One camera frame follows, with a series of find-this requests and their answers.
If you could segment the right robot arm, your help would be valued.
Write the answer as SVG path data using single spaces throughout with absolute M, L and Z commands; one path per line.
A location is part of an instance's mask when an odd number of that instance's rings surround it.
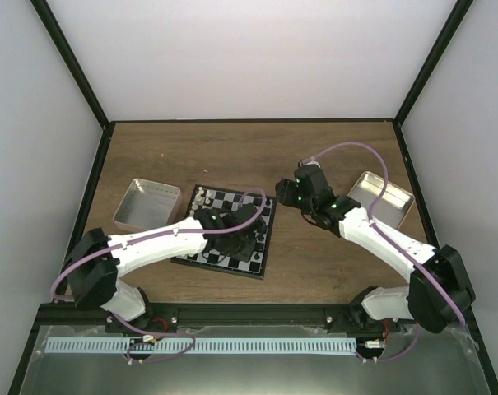
M 369 217 L 357 200 L 333 193 L 317 163 L 301 166 L 294 176 L 276 184 L 279 203 L 300 210 L 312 225 L 369 251 L 407 283 L 366 292 L 351 310 L 356 329 L 368 332 L 382 319 L 397 318 L 440 333 L 463 318 L 476 295 L 456 249 L 423 244 Z

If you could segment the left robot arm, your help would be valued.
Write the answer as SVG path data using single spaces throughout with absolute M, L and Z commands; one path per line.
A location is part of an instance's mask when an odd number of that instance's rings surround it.
M 153 323 L 146 296 L 121 278 L 141 267 L 184 255 L 216 251 L 247 261 L 267 224 L 253 203 L 230 211 L 205 208 L 184 220 L 128 235 L 85 233 L 66 260 L 67 283 L 79 310 L 102 308 L 118 315 L 134 332 Z

